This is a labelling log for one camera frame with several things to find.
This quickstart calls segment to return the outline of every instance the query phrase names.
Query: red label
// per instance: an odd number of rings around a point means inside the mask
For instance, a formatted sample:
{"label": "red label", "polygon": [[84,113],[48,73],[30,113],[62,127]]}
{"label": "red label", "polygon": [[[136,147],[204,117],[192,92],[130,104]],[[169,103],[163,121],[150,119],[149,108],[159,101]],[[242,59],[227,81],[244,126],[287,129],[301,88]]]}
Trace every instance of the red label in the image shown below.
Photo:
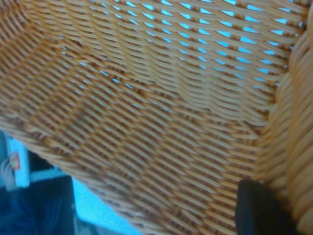
{"label": "red label", "polygon": [[18,152],[12,152],[9,155],[11,166],[14,170],[19,170],[21,168],[20,158]]}

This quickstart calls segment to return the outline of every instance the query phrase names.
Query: wicker basket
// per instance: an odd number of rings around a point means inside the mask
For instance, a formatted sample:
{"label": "wicker basket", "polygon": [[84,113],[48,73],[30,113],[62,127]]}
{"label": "wicker basket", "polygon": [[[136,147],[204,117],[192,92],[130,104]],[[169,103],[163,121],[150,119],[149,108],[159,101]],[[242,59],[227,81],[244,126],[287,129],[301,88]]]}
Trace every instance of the wicker basket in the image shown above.
{"label": "wicker basket", "polygon": [[2,0],[0,127],[144,234],[235,234],[250,177],[313,234],[310,5]]}

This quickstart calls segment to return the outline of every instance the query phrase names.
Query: blue surface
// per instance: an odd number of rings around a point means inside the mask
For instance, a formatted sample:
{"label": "blue surface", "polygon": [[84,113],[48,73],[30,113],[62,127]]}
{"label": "blue surface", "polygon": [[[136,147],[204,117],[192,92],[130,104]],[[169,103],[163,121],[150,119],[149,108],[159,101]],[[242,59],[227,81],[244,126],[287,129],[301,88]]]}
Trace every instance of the blue surface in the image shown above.
{"label": "blue surface", "polygon": [[82,183],[73,179],[73,188],[79,219],[123,235],[141,235],[141,232],[115,213]]}

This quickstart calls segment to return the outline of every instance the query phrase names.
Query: basket weave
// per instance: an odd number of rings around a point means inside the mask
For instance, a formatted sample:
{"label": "basket weave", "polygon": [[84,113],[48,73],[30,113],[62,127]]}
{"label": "basket weave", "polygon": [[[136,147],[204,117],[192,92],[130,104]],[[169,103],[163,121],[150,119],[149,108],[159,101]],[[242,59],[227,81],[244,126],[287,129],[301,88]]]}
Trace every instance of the basket weave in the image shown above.
{"label": "basket weave", "polygon": [[310,5],[3,0],[0,127],[144,234],[235,234],[247,177],[313,234]]}

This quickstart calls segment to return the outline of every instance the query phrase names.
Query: black object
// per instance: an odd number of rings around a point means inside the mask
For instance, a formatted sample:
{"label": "black object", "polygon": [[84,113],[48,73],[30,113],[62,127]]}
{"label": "black object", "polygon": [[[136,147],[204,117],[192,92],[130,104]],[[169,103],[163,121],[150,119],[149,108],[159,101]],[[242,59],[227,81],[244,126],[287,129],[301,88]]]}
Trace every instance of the black object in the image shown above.
{"label": "black object", "polygon": [[10,193],[0,190],[0,198],[0,235],[74,234],[70,177]]}
{"label": "black object", "polygon": [[239,182],[236,227],[238,235],[298,235],[268,189],[252,180]]}

